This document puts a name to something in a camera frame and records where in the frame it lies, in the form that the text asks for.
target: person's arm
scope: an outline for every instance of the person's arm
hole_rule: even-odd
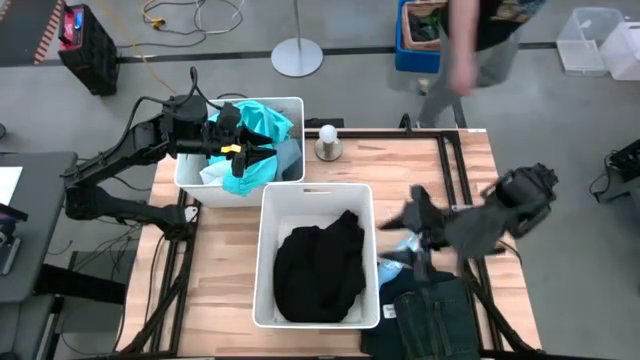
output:
[[[450,0],[449,36],[451,37],[450,86],[459,95],[469,95],[475,87],[474,62],[480,0]]]

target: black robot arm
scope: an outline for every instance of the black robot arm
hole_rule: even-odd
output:
[[[129,167],[157,163],[167,154],[173,158],[178,153],[226,156],[236,177],[241,177],[248,166],[275,155],[275,150],[259,147],[270,144],[271,138],[238,126],[240,111],[230,103],[216,106],[220,110],[217,122],[207,120],[207,100],[193,95],[193,91],[161,103],[160,114],[128,129],[116,146],[63,175],[69,218],[109,216],[155,224],[167,239],[178,239],[187,229],[184,208],[159,208],[118,199],[97,185]]]

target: person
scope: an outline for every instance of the person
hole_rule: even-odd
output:
[[[418,116],[435,127],[450,105],[475,87],[504,82],[518,51],[520,26],[546,0],[449,0],[441,9],[440,75]]]

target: teal cloth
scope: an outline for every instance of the teal cloth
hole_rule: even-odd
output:
[[[250,130],[273,139],[273,143],[279,143],[289,139],[289,129],[293,123],[282,114],[255,101],[242,101],[234,104],[240,109],[242,120],[238,126],[245,125]],[[217,121],[218,114],[209,118],[210,121]],[[261,147],[273,149],[273,145],[262,145]],[[209,164],[225,160],[224,156],[212,156]],[[236,178],[231,174],[231,167],[222,179],[222,188],[232,194],[247,196],[256,187],[272,181],[276,176],[278,160],[272,156],[249,166],[242,178]]]

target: blue crate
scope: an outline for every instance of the blue crate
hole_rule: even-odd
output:
[[[398,0],[396,19],[396,70],[437,74],[440,69],[439,51],[416,51],[402,47],[402,5],[407,0]]]

